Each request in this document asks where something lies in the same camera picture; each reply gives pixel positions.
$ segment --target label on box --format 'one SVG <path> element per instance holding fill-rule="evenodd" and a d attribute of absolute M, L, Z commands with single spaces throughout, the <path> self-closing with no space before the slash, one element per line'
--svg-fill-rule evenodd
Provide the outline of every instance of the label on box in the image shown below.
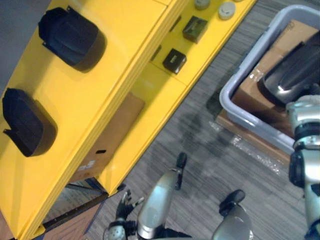
<path fill-rule="evenodd" d="M 87 165 L 80 166 L 78 168 L 77 172 L 84 171 L 84 170 L 92 168 L 94 166 L 95 162 L 96 162 L 95 160 L 89 161 Z"/>

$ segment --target robot finger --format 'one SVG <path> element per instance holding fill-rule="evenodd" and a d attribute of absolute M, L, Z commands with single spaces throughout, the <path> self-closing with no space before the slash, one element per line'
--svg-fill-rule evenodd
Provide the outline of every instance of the robot finger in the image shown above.
<path fill-rule="evenodd" d="M 144 200 L 145 200 L 144 197 L 140 197 L 138 201 L 136 201 L 135 203 L 132 204 L 133 208 L 135 208 L 139 204 L 143 203 Z"/>
<path fill-rule="evenodd" d="M 122 196 L 122 198 L 121 198 L 121 203 L 122 203 L 122 204 L 125 204 L 125 203 L 126 203 L 126 201 L 127 201 L 127 199 L 128 199 L 128 195 L 130 195 L 130 190 L 127 190 L 127 191 L 123 194 L 123 196 Z"/>

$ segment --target wooden floor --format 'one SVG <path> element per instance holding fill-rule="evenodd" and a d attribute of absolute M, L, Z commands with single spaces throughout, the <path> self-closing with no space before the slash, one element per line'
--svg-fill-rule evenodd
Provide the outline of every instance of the wooden floor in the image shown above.
<path fill-rule="evenodd" d="M 0 0 L 0 92 L 48 2 Z M 303 239 L 303 193 L 289 182 L 288 166 L 215 122 L 222 109 L 221 88 L 275 14 L 292 4 L 320 7 L 319 0 L 258 0 L 125 179 L 133 199 L 147 196 L 161 175 L 175 164 L 179 152 L 187 153 L 184 182 L 174 195 L 167 227 L 193 237 L 210 238 L 222 220 L 218 213 L 220 201 L 241 188 L 246 192 L 243 206 L 252 220 L 256 240 Z M 104 203 L 87 239 L 102 239 L 104 229 L 114 220 L 120 197 L 121 193 Z M 137 219 L 138 211 L 129 219 Z"/>

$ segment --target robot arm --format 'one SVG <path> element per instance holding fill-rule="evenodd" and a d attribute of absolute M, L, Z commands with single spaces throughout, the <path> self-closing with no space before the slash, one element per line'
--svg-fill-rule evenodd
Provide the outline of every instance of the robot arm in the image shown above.
<path fill-rule="evenodd" d="M 127 221 L 129 214 L 136 206 L 141 204 L 144 198 L 141 197 L 137 202 L 131 202 L 131 192 L 127 190 L 121 198 L 116 208 L 115 221 L 108 227 L 108 240 L 127 240 L 128 236 L 136 234 L 136 222 Z"/>
<path fill-rule="evenodd" d="M 306 239 L 320 236 L 320 95 L 306 95 L 288 103 L 286 110 L 294 132 L 289 179 L 304 189 L 309 228 Z"/>

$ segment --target black pad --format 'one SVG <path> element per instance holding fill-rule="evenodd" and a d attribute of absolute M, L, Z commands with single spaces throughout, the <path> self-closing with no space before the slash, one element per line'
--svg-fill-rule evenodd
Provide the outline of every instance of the black pad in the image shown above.
<path fill-rule="evenodd" d="M 38 26 L 43 45 L 79 71 L 93 68 L 105 51 L 98 27 L 71 7 L 48 10 Z"/>
<path fill-rule="evenodd" d="M 56 129 L 24 91 L 8 88 L 2 104 L 3 117 L 11 128 L 3 132 L 23 155 L 40 155 L 51 147 Z"/>

